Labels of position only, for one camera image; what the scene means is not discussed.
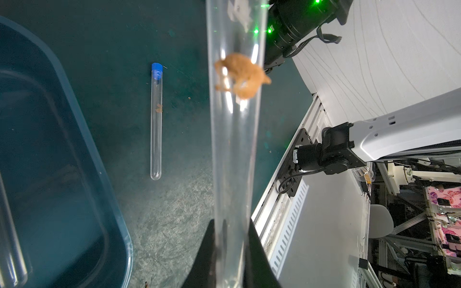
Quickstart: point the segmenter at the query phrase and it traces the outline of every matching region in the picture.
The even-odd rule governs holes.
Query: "cable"
[[[410,160],[410,162],[413,162],[413,163],[416,163],[416,164],[422,164],[422,163],[419,163],[417,160],[421,160],[421,161],[425,161],[425,162],[430,162],[431,164],[432,163],[435,163],[435,164],[439,164],[439,165],[443,165],[443,166],[447,166],[447,167],[452,167],[452,168],[455,168],[456,171],[452,171],[452,170],[448,170],[448,169],[444,169],[444,168],[436,168],[436,167],[431,167],[431,168],[434,168],[434,169],[440,169],[440,170],[443,170],[445,172],[451,172],[451,173],[454,173],[454,174],[459,174],[461,175],[461,171],[460,171],[460,167],[456,167],[456,166],[453,166],[453,165],[449,165],[449,164],[445,164],[444,162],[440,162],[440,161],[436,161],[436,160],[423,160],[423,159],[418,159],[418,158],[411,158],[411,157],[399,157],[398,159],[394,158],[395,160]]]
[[[432,152],[432,153],[417,153],[417,154],[410,154],[408,156],[420,156],[420,155],[427,155],[427,156],[441,156],[441,155],[450,155],[450,154],[456,154],[461,152],[461,150],[454,150],[454,151],[449,151],[449,152]],[[386,159],[402,159],[402,158],[408,158],[408,157],[394,157],[394,156],[384,156],[379,158],[378,160],[386,160]]]
[[[312,170],[312,171],[308,171],[308,172],[304,172],[304,173],[299,173],[299,174],[291,175],[291,176],[289,176],[288,178],[286,178],[285,180],[283,180],[282,183],[280,183],[280,185],[279,185],[278,188],[277,188],[277,192],[278,192],[279,194],[283,194],[283,193],[285,193],[288,189],[290,189],[291,187],[293,187],[293,184],[292,184],[292,186],[288,186],[288,185],[287,185],[287,187],[286,187],[285,189],[280,190],[280,188],[282,188],[283,185],[284,185],[288,180],[290,180],[290,179],[293,179],[293,178],[298,177],[298,176],[312,175],[312,174],[316,174],[316,173],[319,173],[319,172],[322,172],[322,171],[325,171],[325,167],[322,167],[322,168],[317,169],[317,170]]]
[[[336,43],[338,44],[342,37],[341,36],[336,36],[336,35],[333,35],[333,34],[322,34],[322,25],[325,24],[325,22],[323,22],[318,28],[317,28],[317,35],[316,36],[312,36],[311,38],[303,41],[301,44],[299,44],[299,47],[296,48],[295,51],[293,51],[292,53],[290,54],[284,54],[284,58],[291,58],[293,56],[296,56],[299,52],[301,52],[301,50],[307,45],[309,44],[309,42],[314,39],[314,38],[319,38],[320,40],[322,40],[324,43]]]

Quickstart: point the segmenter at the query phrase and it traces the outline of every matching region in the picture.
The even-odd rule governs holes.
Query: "dark green table surface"
[[[130,287],[181,286],[213,217],[205,1],[3,0],[0,15],[64,66],[133,240]],[[165,66],[158,181],[149,177],[152,62]],[[291,59],[269,76],[253,207],[312,102]]]

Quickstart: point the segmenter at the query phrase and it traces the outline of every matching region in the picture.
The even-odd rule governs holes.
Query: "test tube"
[[[152,180],[159,180],[162,176],[162,79],[162,64],[153,63],[150,125],[150,177]]]
[[[262,66],[269,5],[266,0],[207,0],[206,7],[216,287],[238,288],[245,266],[261,89],[246,100],[217,91],[220,80],[214,64],[239,53]]]
[[[0,174],[0,287],[20,288],[27,270]]]

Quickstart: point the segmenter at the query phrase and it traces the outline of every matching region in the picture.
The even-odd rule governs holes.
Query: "test tube cap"
[[[156,80],[159,80],[163,74],[163,65],[160,63],[152,63],[152,75]]]

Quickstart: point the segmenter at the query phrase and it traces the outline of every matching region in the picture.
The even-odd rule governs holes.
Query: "small brown particle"
[[[155,109],[155,112],[157,112],[157,113],[162,113],[162,112],[163,112],[163,109],[162,109],[163,106],[162,106],[161,104],[157,104],[157,107],[158,107],[158,108]]]

